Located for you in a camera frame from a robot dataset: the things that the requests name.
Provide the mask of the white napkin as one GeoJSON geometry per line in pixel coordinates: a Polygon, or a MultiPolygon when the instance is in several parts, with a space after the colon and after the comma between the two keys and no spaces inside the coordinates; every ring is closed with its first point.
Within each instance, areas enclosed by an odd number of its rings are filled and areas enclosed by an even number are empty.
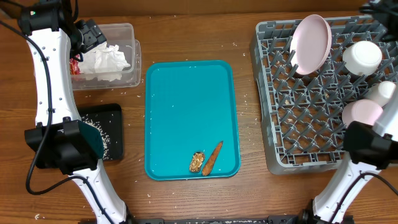
{"type": "Polygon", "coordinates": [[[97,78],[99,81],[110,82],[120,80],[121,71],[130,66],[124,52],[119,50],[119,45],[107,46],[107,42],[83,54],[83,61],[78,62],[79,71],[86,75],[87,80],[97,78]]]}

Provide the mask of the red snack wrapper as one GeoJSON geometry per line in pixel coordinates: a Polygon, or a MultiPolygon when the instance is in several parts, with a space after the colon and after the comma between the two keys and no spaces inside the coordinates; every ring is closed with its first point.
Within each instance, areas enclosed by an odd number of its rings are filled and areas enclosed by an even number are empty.
{"type": "Polygon", "coordinates": [[[79,75],[80,74],[80,69],[78,67],[78,61],[76,61],[73,58],[70,59],[70,73],[72,75],[79,75]]]}

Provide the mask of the golden food scrap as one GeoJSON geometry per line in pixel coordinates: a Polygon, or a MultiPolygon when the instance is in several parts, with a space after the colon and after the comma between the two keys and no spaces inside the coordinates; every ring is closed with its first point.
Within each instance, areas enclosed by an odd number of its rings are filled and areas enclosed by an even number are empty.
{"type": "Polygon", "coordinates": [[[201,171],[201,167],[204,160],[205,160],[205,154],[203,152],[195,152],[193,154],[191,163],[189,165],[189,171],[193,173],[201,171]]]}

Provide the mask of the large white plate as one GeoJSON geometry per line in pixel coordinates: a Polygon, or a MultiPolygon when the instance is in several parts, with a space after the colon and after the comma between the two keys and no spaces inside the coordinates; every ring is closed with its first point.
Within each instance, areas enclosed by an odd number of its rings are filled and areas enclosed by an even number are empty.
{"type": "Polygon", "coordinates": [[[318,70],[326,61],[332,41],[331,28],[324,18],[312,14],[297,26],[290,43],[292,66],[298,65],[299,75],[308,75],[318,70]]]}

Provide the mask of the small white plate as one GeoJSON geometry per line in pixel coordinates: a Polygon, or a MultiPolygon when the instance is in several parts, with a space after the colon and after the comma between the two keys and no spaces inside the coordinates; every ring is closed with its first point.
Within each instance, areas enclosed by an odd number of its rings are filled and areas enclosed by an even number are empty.
{"type": "Polygon", "coordinates": [[[347,128],[353,121],[373,126],[383,109],[372,100],[362,99],[347,104],[342,111],[342,122],[347,128]]]}

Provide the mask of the white cup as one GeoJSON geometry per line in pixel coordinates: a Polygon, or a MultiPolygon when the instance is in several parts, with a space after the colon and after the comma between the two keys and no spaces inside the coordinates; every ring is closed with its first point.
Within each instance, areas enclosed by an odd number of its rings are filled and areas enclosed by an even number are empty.
{"type": "Polygon", "coordinates": [[[395,83],[383,81],[371,87],[364,97],[365,99],[371,100],[383,107],[388,104],[395,89],[395,83]]]}

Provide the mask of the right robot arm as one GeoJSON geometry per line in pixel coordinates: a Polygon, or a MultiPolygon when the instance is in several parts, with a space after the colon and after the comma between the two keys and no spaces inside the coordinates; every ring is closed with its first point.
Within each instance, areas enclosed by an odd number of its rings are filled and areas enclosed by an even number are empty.
{"type": "Polygon", "coordinates": [[[295,217],[295,223],[353,223],[346,210],[364,186],[376,178],[397,189],[380,172],[397,162],[397,92],[373,125],[353,121],[343,140],[343,162],[325,189],[295,217]]]}

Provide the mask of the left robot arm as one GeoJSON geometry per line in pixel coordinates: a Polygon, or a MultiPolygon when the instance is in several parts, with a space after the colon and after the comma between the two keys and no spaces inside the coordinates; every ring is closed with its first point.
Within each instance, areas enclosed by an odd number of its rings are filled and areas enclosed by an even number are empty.
{"type": "Polygon", "coordinates": [[[106,41],[93,20],[78,20],[78,7],[70,1],[39,1],[23,7],[18,20],[34,63],[37,89],[35,128],[25,141],[35,152],[25,187],[35,168],[59,169],[79,186],[96,215],[97,223],[134,223],[127,205],[113,188],[103,164],[100,132],[84,123],[73,96],[70,59],[106,41]]]}

